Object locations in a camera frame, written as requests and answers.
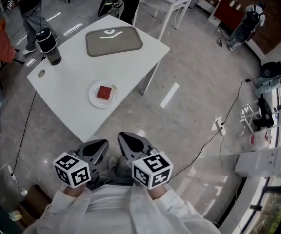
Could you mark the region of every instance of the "food on plate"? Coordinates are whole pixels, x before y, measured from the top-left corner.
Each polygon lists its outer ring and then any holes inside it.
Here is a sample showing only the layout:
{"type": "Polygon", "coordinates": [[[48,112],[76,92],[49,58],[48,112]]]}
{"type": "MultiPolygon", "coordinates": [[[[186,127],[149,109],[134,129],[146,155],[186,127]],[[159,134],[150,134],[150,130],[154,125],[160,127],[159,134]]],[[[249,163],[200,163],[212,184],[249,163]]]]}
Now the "food on plate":
{"type": "Polygon", "coordinates": [[[97,98],[109,100],[112,88],[100,86],[97,92],[97,98]]]}

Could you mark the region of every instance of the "white table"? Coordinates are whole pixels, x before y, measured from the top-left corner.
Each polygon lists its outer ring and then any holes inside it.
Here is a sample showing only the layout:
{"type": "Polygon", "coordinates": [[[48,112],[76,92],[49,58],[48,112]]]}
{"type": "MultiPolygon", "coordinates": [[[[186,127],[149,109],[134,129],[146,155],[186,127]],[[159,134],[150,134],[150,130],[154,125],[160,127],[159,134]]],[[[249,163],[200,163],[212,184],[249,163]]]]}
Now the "white table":
{"type": "MultiPolygon", "coordinates": [[[[183,11],[180,14],[180,17],[178,18],[178,21],[176,22],[176,25],[174,26],[174,28],[177,29],[179,27],[180,23],[181,23],[181,20],[183,19],[184,15],[185,15],[186,11],[187,11],[187,8],[188,8],[190,2],[191,2],[191,0],[140,0],[140,3],[146,4],[146,5],[152,7],[156,10],[153,17],[157,16],[158,11],[163,11],[163,12],[166,13],[165,17],[163,19],[161,31],[160,31],[159,36],[157,38],[159,41],[161,40],[161,38],[163,36],[163,33],[164,33],[165,28],[166,28],[166,26],[167,26],[167,24],[170,20],[172,12],[174,10],[177,10],[177,9],[180,9],[180,8],[184,7],[183,11]]],[[[135,12],[135,16],[134,16],[134,20],[133,20],[133,26],[135,26],[138,8],[139,7],[137,7],[137,10],[135,12]]]]}
{"type": "Polygon", "coordinates": [[[91,57],[86,52],[87,32],[129,26],[106,16],[81,30],[58,49],[62,61],[52,66],[46,58],[28,79],[57,117],[83,142],[87,142],[137,84],[170,50],[169,47],[137,29],[143,42],[139,50],[91,57]],[[38,73],[44,70],[43,77],[38,73]],[[113,82],[118,98],[107,109],[94,107],[88,99],[90,87],[100,80],[113,82]]]}

